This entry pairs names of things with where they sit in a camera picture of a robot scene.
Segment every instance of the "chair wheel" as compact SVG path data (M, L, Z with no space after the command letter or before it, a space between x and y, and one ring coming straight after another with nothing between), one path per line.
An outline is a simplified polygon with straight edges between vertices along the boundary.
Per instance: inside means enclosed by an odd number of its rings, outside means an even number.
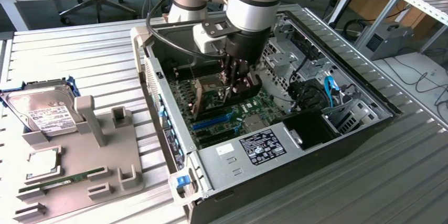
M68 17L62 17L62 23L64 24L64 25L70 25L71 24L71 21L70 21L70 18Z

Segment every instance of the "blue pcie slot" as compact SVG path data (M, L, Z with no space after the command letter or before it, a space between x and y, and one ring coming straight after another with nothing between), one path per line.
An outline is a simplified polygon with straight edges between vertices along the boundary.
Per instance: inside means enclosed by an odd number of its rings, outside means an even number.
M214 126L214 125L216 125L219 123L227 123L227 122L230 122L232 114L234 114L234 111L231 113L226 114L226 115L222 115L222 116L219 116L219 117L216 117L216 118L206 121L206 122L194 124L194 126L192 126L194 131L195 130L200 130L203 128L207 128L210 126Z

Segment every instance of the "green circuit board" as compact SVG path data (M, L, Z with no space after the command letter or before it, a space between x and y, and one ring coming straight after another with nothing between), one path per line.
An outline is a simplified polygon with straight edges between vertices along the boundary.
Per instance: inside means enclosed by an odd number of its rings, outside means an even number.
M178 106L184 116L184 121L190 129L192 139L200 148L212 146L252 132L251 128L244 123L246 118L250 116L259 115L263 124L270 126L272 121L284 115L283 111L271 100L268 93L262 89L255 97L247 99L242 103L218 110L218 115L230 115L231 118L228 122L194 130L194 124L200 123L202 121L194 122L194 116L190 111L190 104L195 99L195 94L191 89L191 80L170 80L170 86Z

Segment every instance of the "gray device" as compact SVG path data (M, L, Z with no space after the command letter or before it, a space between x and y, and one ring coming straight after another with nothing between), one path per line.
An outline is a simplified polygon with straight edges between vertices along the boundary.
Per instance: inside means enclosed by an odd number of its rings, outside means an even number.
M364 34L372 26L367 26L358 38L358 41L364 37ZM398 22L386 22L376 28L372 38L363 48L360 53L371 60L379 60L392 57L403 48L406 42L412 38L414 30L410 26L403 26Z
M194 45L196 24L155 28ZM191 223L211 222L347 156L402 113L292 13L279 13L274 27L255 66L260 92L200 118L192 104L208 99L214 107L226 92L219 61L155 38L146 48L147 101L159 111L175 202Z

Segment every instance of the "motherboard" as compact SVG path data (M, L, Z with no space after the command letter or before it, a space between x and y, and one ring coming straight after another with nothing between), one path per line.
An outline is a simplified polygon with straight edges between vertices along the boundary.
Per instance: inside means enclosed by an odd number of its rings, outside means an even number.
M211 74L200 77L200 79L216 77L218 75ZM262 89L259 94L244 102L218 109L214 113L208 113L208 115L195 120L191 113L191 106L195 100L192 88L195 80L179 81L168 79L168 83L192 139L200 148L263 129L272 124L276 118L286 114L274 103L272 97Z

